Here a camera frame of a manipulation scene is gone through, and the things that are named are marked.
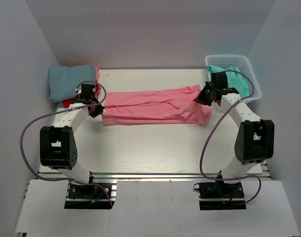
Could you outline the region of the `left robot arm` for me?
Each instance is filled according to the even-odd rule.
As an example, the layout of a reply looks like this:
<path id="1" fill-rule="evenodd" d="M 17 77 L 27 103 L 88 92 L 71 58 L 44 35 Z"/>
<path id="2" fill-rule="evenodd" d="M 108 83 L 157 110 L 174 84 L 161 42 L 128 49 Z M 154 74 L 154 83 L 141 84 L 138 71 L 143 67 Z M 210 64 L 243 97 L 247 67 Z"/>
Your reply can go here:
<path id="1" fill-rule="evenodd" d="M 78 161 L 75 132 L 87 118 L 100 116 L 105 107 L 98 100 L 98 83 L 85 82 L 76 87 L 77 95 L 62 117 L 51 126 L 40 130 L 40 163 L 57 170 L 75 183 L 90 183 L 90 171 Z"/>

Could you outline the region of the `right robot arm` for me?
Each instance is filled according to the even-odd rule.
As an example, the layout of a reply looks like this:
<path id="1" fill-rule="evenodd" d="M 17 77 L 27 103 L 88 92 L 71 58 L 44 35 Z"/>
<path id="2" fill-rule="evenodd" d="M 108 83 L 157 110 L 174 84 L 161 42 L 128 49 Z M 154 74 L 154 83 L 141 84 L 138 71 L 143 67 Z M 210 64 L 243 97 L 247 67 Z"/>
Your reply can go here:
<path id="1" fill-rule="evenodd" d="M 195 102 L 207 106 L 215 102 L 225 110 L 207 142 L 226 116 L 230 116 L 238 127 L 234 158 L 217 177 L 210 177 L 210 180 L 234 184 L 246 178 L 247 172 L 254 166 L 272 158 L 275 126 L 273 121 L 262 119 L 247 106 L 245 100 L 248 97 L 240 97 L 236 88 L 229 87 L 226 74 L 227 71 L 212 73 L 210 81 L 205 83 Z"/>

